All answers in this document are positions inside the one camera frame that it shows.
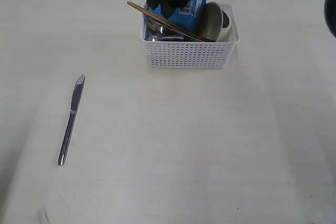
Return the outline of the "silver table knife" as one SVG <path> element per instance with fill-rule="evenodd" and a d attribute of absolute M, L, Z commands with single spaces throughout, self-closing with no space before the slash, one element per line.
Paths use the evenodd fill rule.
<path fill-rule="evenodd" d="M 74 91 L 72 93 L 72 98 L 71 98 L 71 105 L 70 105 L 70 114 L 69 114 L 69 120 L 67 123 L 66 131 L 64 134 L 64 139 L 62 141 L 62 145 L 60 148 L 60 153 L 58 157 L 58 166 L 63 166 L 66 162 L 66 157 L 67 157 L 67 152 L 68 152 L 68 147 L 70 144 L 70 139 L 71 139 L 71 134 L 73 130 L 73 126 L 75 123 L 75 118 L 77 115 L 83 87 L 85 83 L 85 75 L 82 74 L 74 87 Z"/>

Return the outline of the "silver foil packet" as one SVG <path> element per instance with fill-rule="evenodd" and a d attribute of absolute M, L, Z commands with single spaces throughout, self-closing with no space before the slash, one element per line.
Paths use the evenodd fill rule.
<path fill-rule="evenodd" d="M 184 41 L 184 37 L 168 27 L 144 16 L 144 40 L 146 41 Z"/>

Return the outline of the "blue snack packet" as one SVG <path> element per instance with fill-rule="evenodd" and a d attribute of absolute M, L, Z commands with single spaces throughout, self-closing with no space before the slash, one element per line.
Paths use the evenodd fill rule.
<path fill-rule="evenodd" d="M 183 9 L 176 9 L 168 20 L 194 33 L 207 0 L 190 0 Z"/>

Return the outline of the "white perforated plastic basket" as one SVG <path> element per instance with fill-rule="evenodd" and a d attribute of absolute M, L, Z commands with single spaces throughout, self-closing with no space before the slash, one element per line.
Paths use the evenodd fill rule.
<path fill-rule="evenodd" d="M 140 39 L 146 55 L 146 62 L 153 68 L 177 69 L 222 69 L 232 56 L 240 37 L 232 5 L 220 3 L 232 18 L 228 42 L 184 42 L 145 40 L 146 24 L 143 21 Z"/>

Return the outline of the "grey ceramic bowl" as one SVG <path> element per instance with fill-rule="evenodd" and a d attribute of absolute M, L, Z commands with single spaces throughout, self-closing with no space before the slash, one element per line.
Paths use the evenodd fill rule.
<path fill-rule="evenodd" d="M 216 2 L 209 2 L 204 7 L 196 34 L 218 42 L 222 30 L 222 9 Z"/>

